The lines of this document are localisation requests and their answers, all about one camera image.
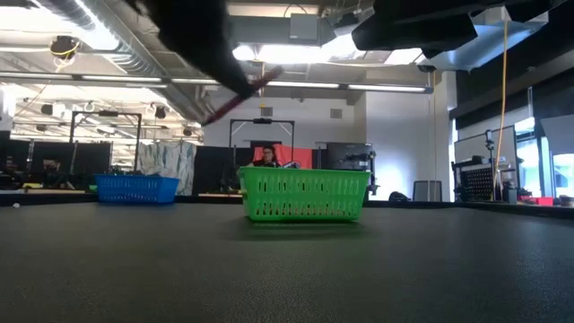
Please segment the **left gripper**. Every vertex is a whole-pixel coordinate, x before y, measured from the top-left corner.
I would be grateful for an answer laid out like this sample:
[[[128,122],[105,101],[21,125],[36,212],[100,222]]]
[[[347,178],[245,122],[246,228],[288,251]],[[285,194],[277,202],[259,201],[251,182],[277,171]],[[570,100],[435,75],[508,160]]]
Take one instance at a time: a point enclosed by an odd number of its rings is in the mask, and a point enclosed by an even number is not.
[[[125,3],[147,16],[165,40],[212,48],[200,52],[196,58],[196,67],[204,74],[242,99],[250,98],[256,91],[239,62],[225,48],[230,44],[225,0],[125,0]]]

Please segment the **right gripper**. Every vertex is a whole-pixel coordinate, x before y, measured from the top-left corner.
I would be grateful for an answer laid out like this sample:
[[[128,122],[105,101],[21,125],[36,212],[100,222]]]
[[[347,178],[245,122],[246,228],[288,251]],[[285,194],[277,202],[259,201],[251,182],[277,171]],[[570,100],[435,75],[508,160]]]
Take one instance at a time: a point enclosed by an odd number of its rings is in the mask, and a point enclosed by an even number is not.
[[[478,36],[468,15],[418,22],[392,22],[374,14],[352,31],[355,47],[363,51],[420,48],[450,51]]]

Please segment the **silver ceiling hood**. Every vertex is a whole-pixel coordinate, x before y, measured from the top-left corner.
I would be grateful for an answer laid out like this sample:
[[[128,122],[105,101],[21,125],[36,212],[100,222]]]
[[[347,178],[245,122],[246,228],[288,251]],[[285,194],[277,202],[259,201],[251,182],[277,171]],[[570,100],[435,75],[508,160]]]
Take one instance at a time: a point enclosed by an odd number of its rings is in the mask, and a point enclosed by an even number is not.
[[[523,3],[486,9],[471,18],[477,37],[461,47],[433,58],[420,55],[416,65],[433,65],[442,70],[471,71],[501,55],[538,32],[549,21],[549,9],[535,9]]]

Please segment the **grey ceiling box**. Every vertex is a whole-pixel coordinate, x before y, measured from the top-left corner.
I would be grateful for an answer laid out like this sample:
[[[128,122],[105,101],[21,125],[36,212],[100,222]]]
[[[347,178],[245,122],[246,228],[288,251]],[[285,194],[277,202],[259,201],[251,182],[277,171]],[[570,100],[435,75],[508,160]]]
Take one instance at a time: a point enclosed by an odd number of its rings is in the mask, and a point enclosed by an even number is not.
[[[292,13],[289,38],[297,41],[317,41],[319,19],[314,14]]]

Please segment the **person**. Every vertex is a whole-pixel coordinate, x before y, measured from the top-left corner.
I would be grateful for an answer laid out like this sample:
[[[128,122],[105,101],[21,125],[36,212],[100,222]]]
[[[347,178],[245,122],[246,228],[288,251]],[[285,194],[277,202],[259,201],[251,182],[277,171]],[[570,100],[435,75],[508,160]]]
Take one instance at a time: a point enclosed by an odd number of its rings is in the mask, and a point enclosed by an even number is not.
[[[69,174],[61,171],[61,163],[56,160],[44,160],[43,165],[43,188],[49,189],[74,189],[69,180]]]
[[[289,150],[282,144],[271,144],[255,148],[253,161],[249,166],[281,168],[289,161]]]

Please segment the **patterned hanging cloth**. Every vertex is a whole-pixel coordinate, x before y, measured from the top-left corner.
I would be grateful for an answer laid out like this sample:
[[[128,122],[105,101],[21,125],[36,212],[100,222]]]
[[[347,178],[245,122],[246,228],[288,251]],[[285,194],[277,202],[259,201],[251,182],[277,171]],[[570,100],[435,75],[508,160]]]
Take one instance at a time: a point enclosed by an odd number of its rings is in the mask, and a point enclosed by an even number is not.
[[[185,141],[159,141],[138,145],[137,169],[144,175],[179,179],[176,194],[191,196],[197,147]]]

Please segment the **long ceiling light bar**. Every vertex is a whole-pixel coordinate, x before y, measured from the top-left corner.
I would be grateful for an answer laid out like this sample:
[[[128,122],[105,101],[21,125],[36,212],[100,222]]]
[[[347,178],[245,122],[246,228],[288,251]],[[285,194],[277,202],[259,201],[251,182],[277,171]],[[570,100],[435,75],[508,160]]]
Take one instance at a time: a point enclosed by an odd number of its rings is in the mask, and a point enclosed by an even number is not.
[[[57,83],[118,83],[121,86],[166,88],[168,84],[193,84],[193,85],[219,85],[212,79],[204,78],[174,78],[174,77],[149,77],[149,76],[124,76],[124,75],[97,75],[97,74],[60,74],[60,73],[31,73],[0,71],[0,80],[6,82],[57,82]],[[317,90],[340,90],[359,92],[404,92],[416,94],[430,94],[434,89],[429,86],[411,86],[399,84],[362,84],[362,83],[313,83],[268,80],[263,81],[264,86],[301,88]]]

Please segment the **black machine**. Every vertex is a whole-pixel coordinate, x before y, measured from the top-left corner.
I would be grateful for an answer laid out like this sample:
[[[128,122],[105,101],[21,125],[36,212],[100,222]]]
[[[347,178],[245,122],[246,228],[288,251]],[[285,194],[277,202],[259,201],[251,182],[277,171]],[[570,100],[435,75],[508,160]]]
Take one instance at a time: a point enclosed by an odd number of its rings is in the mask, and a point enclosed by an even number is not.
[[[371,144],[326,144],[325,167],[329,170],[371,170],[375,158]]]

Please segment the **green plastic basket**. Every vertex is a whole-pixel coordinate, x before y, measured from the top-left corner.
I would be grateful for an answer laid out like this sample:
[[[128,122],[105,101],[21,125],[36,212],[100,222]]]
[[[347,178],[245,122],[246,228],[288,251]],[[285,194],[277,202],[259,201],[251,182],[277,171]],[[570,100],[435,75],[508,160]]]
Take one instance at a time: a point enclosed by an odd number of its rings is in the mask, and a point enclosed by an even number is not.
[[[357,170],[239,169],[243,205],[254,222],[356,221],[369,177]]]

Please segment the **blue plastic bin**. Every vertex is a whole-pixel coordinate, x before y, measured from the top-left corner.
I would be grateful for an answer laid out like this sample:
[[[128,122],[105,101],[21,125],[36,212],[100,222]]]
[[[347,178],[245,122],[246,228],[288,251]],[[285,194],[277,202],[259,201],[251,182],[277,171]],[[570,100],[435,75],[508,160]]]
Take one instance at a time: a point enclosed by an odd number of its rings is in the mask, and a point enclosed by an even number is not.
[[[98,198],[104,203],[170,204],[175,200],[179,179],[145,175],[95,176]]]

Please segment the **grey trash bin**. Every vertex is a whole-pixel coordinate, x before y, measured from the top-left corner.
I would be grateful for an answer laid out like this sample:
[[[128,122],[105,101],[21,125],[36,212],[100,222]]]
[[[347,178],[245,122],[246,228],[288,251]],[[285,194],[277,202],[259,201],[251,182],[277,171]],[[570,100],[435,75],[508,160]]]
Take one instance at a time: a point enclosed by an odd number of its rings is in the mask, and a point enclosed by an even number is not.
[[[440,180],[416,180],[413,183],[413,201],[442,202],[442,182]]]

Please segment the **black equipment rack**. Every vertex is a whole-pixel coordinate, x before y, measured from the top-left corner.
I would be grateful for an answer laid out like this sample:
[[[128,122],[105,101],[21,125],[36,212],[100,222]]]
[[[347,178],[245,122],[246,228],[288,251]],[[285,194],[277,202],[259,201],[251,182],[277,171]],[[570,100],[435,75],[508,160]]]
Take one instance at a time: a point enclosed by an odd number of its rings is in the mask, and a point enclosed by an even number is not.
[[[518,188],[515,127],[486,130],[454,143],[451,163],[456,201],[501,201],[504,188]]]

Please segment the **black table mat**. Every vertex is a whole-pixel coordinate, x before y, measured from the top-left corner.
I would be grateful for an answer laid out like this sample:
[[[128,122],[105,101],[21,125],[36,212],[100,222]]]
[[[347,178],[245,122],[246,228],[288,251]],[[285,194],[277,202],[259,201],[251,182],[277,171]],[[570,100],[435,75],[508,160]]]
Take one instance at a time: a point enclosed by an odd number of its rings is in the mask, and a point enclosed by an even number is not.
[[[0,323],[574,322],[574,221],[239,205],[0,208]]]

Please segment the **black stand frame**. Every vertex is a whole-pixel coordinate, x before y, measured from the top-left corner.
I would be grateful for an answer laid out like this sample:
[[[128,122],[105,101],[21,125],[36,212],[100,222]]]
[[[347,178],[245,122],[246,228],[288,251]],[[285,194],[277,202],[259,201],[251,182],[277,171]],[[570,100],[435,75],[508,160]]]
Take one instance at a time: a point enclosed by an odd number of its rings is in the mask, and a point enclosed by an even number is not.
[[[233,128],[234,124],[239,122],[241,125],[237,128]],[[229,136],[228,136],[228,143],[229,147],[233,151],[233,163],[236,164],[237,156],[236,150],[237,146],[232,144],[232,137],[235,133],[237,133],[243,126],[247,123],[254,124],[254,125],[271,125],[271,124],[279,124],[281,128],[287,132],[291,136],[291,160],[285,163],[282,167],[283,168],[295,168],[293,165],[295,164],[294,161],[294,136],[295,136],[295,121],[293,120],[273,120],[271,118],[253,118],[253,119],[241,119],[241,118],[232,118],[230,119],[230,128],[229,128]],[[291,131],[287,131],[283,124],[289,124],[291,126]]]
[[[137,126],[136,126],[136,138],[135,138],[135,162],[134,162],[134,168],[133,171],[138,171],[138,157],[139,157],[139,144],[140,144],[140,139],[141,139],[141,133],[142,133],[142,121],[143,121],[143,115],[141,113],[134,113],[134,112],[118,112],[118,111],[111,111],[111,110],[100,110],[100,111],[72,111],[72,116],[71,116],[71,125],[70,125],[70,131],[69,131],[69,144],[73,144],[74,143],[74,132],[76,129],[76,125],[77,123],[75,122],[75,119],[78,115],[83,114],[85,116],[88,115],[98,115],[100,117],[103,118],[118,118],[120,116],[132,116],[132,117],[136,117],[137,118]]]

